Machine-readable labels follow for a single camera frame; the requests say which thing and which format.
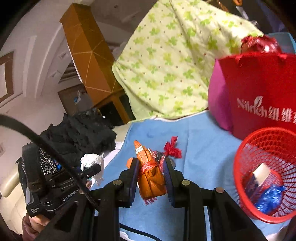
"pink bag side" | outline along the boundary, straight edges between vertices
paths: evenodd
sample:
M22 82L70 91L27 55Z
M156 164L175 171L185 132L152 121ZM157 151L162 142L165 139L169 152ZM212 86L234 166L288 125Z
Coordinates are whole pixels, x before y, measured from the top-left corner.
M216 59L208 92L209 111L218 125L232 133L233 123L228 89L219 61Z

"orange wrapped package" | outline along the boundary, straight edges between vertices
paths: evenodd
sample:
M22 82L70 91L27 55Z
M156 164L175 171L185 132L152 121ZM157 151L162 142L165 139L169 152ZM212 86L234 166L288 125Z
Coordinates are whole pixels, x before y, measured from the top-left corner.
M140 161L138 184L140 195L145 203L154 202L154 198L166 194L165 179L158 165L151 156L150 151L138 141L134 141L137 158ZM130 168L133 158L126 164Z

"bolt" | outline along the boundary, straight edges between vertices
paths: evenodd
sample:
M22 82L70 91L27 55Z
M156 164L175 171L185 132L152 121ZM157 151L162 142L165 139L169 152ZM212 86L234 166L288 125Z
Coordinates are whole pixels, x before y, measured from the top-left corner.
M115 186L119 186L121 183L122 183L122 181L119 179L113 181L113 185L115 185Z
M190 184L190 181L184 179L181 183L182 183L183 186L188 186Z
M217 187L217 188L216 188L216 192L218 192L218 193L223 193L223 192L224 192L224 188L222 188L222 187Z

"human hand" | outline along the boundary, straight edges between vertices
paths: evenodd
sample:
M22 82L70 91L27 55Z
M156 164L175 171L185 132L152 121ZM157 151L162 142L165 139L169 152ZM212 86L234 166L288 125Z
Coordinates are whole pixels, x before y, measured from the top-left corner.
M45 226L50 221L47 217L43 216L42 214L38 214L33 218L29 217L29 219L31 227L39 233L45 228Z

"black cable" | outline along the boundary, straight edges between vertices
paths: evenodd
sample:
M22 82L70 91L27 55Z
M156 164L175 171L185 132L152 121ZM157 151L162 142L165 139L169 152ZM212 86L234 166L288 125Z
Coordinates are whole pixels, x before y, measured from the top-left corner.
M122 228L122 229L124 229L124 230L127 230L127 231L130 231L130 232L136 233L136 234L140 234L140 235L143 235L143 236L152 238L152 239L154 239L156 241L161 241L159 238L155 237L152 234L148 234L148 233L145 233L143 231L140 231L140 230L137 230L137 229L133 229L133 228L131 228L129 226L126 226L126 225L124 225L122 223L119 223L119 227Z
M18 120L11 118L6 115L0 114L0 126L5 126L9 129L12 129L14 131L17 131L24 135L25 137L29 138L31 141L33 141L38 147L40 147L42 150L44 150L48 155L52 156L58 163L62 165L62 167L65 169L66 172L74 179L74 181L77 183L78 187L84 192L85 197L87 200L91 203L91 205L96 209L99 210L99 204L94 200L94 198L91 196L88 188L84 185L81 178L78 176L78 174L71 168L71 166L67 163L67 161L53 148L51 147L45 140L43 140L39 135L37 135L35 132L33 132L29 127L24 125L23 123L19 122ZM159 238L139 231L137 229L133 229L131 227L128 227L122 223L119 223L119 226L127 231L144 235L149 238L152 238L156 241L161 241Z

